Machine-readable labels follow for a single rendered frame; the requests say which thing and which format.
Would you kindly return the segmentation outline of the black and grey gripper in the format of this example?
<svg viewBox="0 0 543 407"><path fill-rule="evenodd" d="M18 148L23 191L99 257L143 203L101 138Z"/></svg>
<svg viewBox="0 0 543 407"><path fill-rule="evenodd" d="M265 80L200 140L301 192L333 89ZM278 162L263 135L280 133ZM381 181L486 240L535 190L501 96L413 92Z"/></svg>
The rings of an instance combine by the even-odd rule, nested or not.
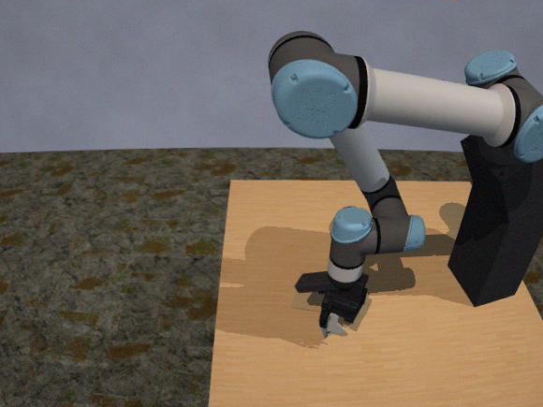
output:
<svg viewBox="0 0 543 407"><path fill-rule="evenodd" d="M362 273L355 282L351 283L338 282L332 279L329 274L328 278L339 289L325 291L326 295L322 301L319 326L326 339L329 331L341 334L345 333L345 328L338 322L339 318L344 319L348 323L354 323L354 319L366 299L368 289L365 288L365 285L369 279L369 275Z"/></svg>

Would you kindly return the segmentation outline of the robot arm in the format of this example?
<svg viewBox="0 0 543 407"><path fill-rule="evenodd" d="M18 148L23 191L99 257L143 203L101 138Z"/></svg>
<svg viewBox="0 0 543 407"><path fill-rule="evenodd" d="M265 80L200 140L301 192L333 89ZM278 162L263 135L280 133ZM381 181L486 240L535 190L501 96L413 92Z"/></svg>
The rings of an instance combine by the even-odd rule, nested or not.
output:
<svg viewBox="0 0 543 407"><path fill-rule="evenodd" d="M334 53L328 41L307 31L282 36L269 59L279 118L300 136L330 139L373 216L356 206L336 213L328 271L302 274L299 293L338 290L328 273L355 282L367 254L405 253L424 244L423 219L408 215L365 121L479 136L481 154L494 164L543 158L543 95L508 51L471 59L464 69L468 85L371 68L363 57Z"/></svg>

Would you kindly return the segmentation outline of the tan square mat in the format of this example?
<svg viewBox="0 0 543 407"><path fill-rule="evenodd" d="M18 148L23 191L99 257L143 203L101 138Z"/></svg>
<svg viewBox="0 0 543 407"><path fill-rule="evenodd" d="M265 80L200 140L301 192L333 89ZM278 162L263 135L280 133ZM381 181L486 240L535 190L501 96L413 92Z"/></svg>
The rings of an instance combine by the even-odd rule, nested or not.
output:
<svg viewBox="0 0 543 407"><path fill-rule="evenodd" d="M300 277L303 273L311 272L301 270ZM298 293L296 290L291 308L321 313L321 305L325 295L319 295L318 292Z"/></svg>

